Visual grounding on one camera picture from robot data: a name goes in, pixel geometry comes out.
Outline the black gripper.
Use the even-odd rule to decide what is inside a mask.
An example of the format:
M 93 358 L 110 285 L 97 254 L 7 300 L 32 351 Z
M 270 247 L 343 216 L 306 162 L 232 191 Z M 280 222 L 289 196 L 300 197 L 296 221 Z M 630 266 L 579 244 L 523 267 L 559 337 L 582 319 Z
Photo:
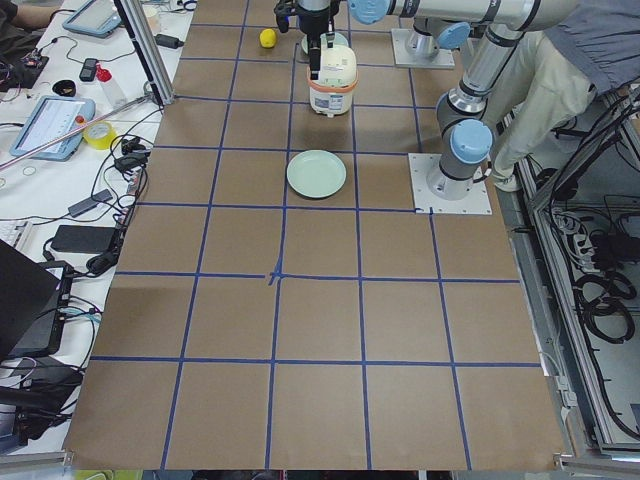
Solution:
M 321 35 L 329 31 L 330 0 L 299 0 L 299 28 L 307 37 L 309 78 L 318 79 L 321 69 Z

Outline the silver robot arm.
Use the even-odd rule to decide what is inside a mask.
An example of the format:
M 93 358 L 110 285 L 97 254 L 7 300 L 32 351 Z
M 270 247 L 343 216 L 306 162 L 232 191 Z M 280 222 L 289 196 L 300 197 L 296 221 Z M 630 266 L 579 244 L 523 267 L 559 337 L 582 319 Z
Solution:
M 573 11 L 575 1 L 350 1 L 351 15 L 371 25 L 387 15 L 420 18 L 425 31 L 441 47 L 446 30 L 484 25 L 486 30 L 473 60 L 457 87 L 444 94 L 437 119 L 444 143 L 439 164 L 426 176 L 428 188 L 446 200 L 465 198 L 478 166 L 493 144 L 481 121 L 486 98 L 515 47 L 528 31 L 556 25 Z
M 393 28 L 386 39 L 393 50 L 395 67 L 452 69 L 455 67 L 453 52 L 466 43 L 470 32 L 467 22 L 416 17 L 410 29 Z M 357 81 L 358 68 L 364 63 L 348 39 L 332 24 L 317 41 L 310 44 L 304 40 L 302 47 L 311 62 L 319 62 L 317 71 L 308 69 L 311 86 L 342 88 Z

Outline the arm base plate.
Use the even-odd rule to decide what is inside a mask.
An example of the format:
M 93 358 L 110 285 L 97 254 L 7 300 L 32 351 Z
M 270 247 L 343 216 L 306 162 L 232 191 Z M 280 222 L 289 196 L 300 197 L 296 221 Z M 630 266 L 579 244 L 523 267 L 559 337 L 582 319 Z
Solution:
M 397 67 L 446 70 L 455 67 L 452 51 L 441 49 L 430 35 L 394 28 L 391 37 Z
M 422 214 L 491 215 L 482 169 L 466 180 L 454 180 L 440 169 L 440 154 L 408 155 L 414 210 Z

